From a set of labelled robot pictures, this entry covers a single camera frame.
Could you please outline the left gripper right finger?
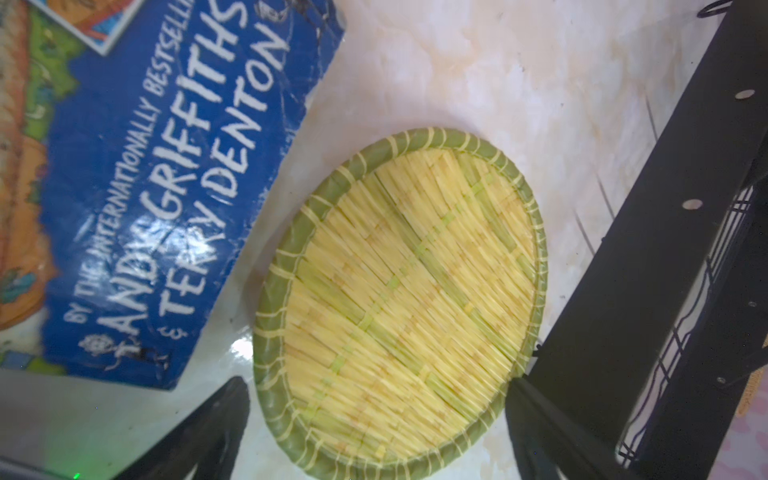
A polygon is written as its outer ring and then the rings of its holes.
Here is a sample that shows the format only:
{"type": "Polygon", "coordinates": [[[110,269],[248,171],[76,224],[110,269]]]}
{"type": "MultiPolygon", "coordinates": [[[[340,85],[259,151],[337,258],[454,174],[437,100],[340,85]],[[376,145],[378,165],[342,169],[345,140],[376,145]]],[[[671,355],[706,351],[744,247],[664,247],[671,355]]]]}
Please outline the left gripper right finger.
{"type": "Polygon", "coordinates": [[[505,416],[523,479],[634,479],[614,454],[525,377],[508,385],[505,416]]]}

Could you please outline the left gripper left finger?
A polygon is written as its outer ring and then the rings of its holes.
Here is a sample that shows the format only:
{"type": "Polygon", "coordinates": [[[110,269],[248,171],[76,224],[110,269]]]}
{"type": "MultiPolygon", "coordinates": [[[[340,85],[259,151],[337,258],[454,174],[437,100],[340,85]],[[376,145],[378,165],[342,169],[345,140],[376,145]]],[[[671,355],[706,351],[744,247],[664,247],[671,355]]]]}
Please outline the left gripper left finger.
{"type": "Polygon", "coordinates": [[[124,469],[119,479],[229,479],[250,414],[246,382],[230,378],[185,420],[124,469]]]}

